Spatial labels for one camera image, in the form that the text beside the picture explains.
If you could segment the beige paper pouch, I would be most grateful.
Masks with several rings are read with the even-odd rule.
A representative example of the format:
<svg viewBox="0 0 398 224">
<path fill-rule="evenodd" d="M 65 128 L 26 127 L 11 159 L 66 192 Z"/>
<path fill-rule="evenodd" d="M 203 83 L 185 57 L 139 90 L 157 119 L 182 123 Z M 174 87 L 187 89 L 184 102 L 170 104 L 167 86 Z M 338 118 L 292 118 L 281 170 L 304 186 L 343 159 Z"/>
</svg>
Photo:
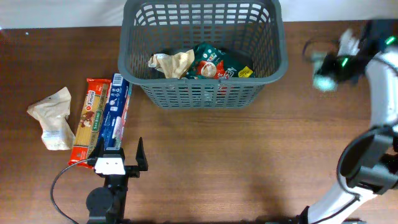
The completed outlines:
<svg viewBox="0 0 398 224">
<path fill-rule="evenodd" d="M 166 78 L 182 78 L 195 59 L 193 49 L 175 55 L 154 54 L 147 65 L 165 75 Z"/>
<path fill-rule="evenodd" d="M 41 139 L 50 151 L 72 149 L 75 135 L 67 119 L 70 115 L 72 96 L 67 87 L 30 105 L 29 115 L 36 119 L 42 128 Z"/>
</svg>

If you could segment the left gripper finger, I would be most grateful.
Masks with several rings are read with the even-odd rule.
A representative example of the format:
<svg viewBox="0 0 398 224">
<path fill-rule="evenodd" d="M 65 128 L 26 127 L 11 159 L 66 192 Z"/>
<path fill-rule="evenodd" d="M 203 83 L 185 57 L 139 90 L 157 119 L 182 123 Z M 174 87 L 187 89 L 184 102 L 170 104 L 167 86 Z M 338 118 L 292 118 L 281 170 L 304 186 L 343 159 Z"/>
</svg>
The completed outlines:
<svg viewBox="0 0 398 224">
<path fill-rule="evenodd" d="M 104 138 L 100 137 L 98 139 L 96 147 L 94 148 L 93 152 L 91 153 L 91 157 L 99 158 L 99 157 L 103 157 L 103 154 L 104 154 Z"/>
<path fill-rule="evenodd" d="M 136 162 L 140 171 L 148 171 L 148 162 L 144 152 L 143 138 L 139 138 L 137 151 L 136 151 Z"/>
</svg>

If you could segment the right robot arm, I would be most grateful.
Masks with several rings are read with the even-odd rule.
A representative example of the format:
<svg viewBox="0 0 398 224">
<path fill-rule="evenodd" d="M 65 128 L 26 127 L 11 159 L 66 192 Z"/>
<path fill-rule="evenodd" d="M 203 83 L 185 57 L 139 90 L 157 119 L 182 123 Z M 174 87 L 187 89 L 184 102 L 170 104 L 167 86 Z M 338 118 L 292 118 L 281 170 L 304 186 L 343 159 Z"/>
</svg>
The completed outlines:
<svg viewBox="0 0 398 224">
<path fill-rule="evenodd" d="M 316 203 L 289 223 L 348 223 L 364 203 L 397 189 L 397 36 L 395 19 L 367 21 L 359 39 L 350 29 L 334 43 L 336 53 L 302 57 L 313 63 L 313 85 L 336 90 L 343 82 L 368 80 L 371 99 L 369 129 L 352 140 L 336 167 L 336 183 Z"/>
</svg>

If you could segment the green Nescafe coffee bag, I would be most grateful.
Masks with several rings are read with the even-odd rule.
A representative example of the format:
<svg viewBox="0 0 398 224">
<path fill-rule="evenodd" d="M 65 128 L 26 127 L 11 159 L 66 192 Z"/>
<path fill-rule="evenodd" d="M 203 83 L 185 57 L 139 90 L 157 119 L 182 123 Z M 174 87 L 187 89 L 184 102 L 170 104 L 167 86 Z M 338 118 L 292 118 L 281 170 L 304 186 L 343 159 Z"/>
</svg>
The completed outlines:
<svg viewBox="0 0 398 224">
<path fill-rule="evenodd" d="M 187 79 L 254 78 L 254 71 L 226 52 L 202 42 L 193 48 L 194 61 L 187 70 Z"/>
</svg>

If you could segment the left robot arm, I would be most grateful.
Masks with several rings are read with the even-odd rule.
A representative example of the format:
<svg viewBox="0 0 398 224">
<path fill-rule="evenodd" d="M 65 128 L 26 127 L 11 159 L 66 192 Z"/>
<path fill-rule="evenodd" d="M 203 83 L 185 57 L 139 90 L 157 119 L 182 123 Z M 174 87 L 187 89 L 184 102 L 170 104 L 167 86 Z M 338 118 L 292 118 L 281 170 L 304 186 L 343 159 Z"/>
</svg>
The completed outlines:
<svg viewBox="0 0 398 224">
<path fill-rule="evenodd" d="M 92 190 L 86 198 L 88 223 L 131 223 L 131 219 L 124 217 L 128 181 L 130 178 L 139 178 L 141 172 L 149 168 L 143 139 L 140 138 L 138 142 L 136 165 L 125 165 L 123 148 L 106 148 L 104 139 L 99 140 L 88 158 L 88 164 L 93 165 L 95 173 L 104 179 L 104 185 Z"/>
</svg>

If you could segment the orange spaghetti packet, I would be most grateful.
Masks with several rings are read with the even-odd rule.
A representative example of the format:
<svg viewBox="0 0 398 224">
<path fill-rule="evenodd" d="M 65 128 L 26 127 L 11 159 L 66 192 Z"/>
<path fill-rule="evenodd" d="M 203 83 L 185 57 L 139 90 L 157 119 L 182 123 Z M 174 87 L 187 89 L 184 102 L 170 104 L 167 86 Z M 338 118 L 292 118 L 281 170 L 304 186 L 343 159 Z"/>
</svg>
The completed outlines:
<svg viewBox="0 0 398 224">
<path fill-rule="evenodd" d="M 111 86 L 110 79 L 87 78 L 88 88 L 68 165 L 87 159 L 96 147 Z"/>
</svg>

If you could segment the small light blue packet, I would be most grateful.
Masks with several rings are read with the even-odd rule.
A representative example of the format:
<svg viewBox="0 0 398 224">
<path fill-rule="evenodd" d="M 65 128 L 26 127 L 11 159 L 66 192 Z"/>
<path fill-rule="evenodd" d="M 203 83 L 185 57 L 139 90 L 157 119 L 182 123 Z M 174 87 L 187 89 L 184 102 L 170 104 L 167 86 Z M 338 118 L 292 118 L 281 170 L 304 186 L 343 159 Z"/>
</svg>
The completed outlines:
<svg viewBox="0 0 398 224">
<path fill-rule="evenodd" d="M 332 78 L 325 75 L 320 75 L 318 73 L 323 65 L 325 57 L 326 52 L 312 53 L 311 59 L 313 61 L 313 87 L 322 92 L 336 91 L 338 84 Z"/>
</svg>

